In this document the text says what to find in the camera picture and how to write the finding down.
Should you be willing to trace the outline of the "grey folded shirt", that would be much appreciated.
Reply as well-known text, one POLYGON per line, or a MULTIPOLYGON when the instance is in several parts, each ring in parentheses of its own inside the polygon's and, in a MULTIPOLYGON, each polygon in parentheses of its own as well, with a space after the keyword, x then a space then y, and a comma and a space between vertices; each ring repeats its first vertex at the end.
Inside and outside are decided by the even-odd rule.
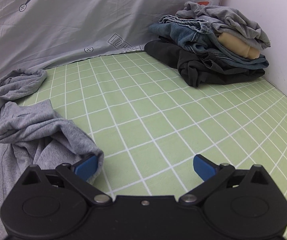
POLYGON ((258 50, 271 47, 270 39, 260 25, 232 7, 186 2, 184 9, 177 11, 176 16, 185 19, 206 20, 210 23, 213 32, 231 34, 258 50))

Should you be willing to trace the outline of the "green grid mat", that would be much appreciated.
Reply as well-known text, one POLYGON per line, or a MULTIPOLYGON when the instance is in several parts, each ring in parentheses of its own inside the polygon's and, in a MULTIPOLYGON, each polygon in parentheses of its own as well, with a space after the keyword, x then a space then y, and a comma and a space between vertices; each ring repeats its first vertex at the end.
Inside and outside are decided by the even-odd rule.
POLYGON ((49 69, 29 106, 50 100, 103 150, 94 185, 117 195, 174 195, 201 183, 201 154, 238 169, 262 165, 287 199, 287 97, 263 78, 188 86, 144 52, 49 69))

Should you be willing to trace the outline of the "beige folded garment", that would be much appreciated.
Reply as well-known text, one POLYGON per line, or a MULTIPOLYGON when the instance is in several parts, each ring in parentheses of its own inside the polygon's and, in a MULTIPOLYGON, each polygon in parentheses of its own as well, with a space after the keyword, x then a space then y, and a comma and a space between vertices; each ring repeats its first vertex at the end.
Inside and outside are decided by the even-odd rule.
POLYGON ((229 33, 222 33, 217 39, 222 46, 241 57, 254 60, 260 56, 260 51, 258 49, 249 46, 238 37, 229 33))

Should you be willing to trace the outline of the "black folded garment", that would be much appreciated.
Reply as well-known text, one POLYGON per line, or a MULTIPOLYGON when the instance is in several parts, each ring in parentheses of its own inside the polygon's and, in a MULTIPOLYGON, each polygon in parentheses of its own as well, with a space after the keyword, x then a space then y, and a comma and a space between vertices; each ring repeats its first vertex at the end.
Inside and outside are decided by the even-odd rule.
POLYGON ((168 67, 176 69, 184 81, 195 88, 201 83, 229 85, 250 82, 265 74, 263 69, 229 66, 212 53, 191 53, 164 38, 148 42, 145 52, 168 67))

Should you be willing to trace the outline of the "blue denim jeans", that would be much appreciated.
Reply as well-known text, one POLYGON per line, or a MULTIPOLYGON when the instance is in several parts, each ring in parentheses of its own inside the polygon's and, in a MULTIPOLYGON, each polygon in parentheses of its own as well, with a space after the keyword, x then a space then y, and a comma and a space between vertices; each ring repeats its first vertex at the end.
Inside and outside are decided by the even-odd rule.
POLYGON ((246 69, 264 69, 269 66, 265 56, 259 55, 257 59, 247 59, 228 50, 219 43, 215 33, 207 20, 189 20, 173 15, 162 16, 158 23, 148 27, 151 33, 173 41, 183 49, 202 55, 211 53, 232 67, 246 69))

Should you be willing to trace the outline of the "grey zip hoodie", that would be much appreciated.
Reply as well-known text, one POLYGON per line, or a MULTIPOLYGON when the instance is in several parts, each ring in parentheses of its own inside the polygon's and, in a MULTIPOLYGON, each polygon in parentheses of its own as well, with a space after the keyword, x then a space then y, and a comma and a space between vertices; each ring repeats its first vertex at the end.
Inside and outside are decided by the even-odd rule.
MULTIPOLYGON (((18 69, 0 79, 0 208, 29 165, 51 170, 93 154, 97 163, 85 179, 93 183, 101 173, 103 151, 73 121, 57 113, 50 100, 30 106, 17 104, 35 93, 46 78, 44 70, 18 69)), ((4 235, 0 220, 0 238, 4 235)))

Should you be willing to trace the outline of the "grey carrot print sheet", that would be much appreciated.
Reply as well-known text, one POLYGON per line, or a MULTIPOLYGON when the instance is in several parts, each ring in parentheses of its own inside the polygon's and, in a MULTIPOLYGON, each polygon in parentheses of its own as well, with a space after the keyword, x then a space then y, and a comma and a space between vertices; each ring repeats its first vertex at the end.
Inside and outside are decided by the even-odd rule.
POLYGON ((0 0, 0 78, 141 50, 148 27, 188 1, 221 0, 0 0))

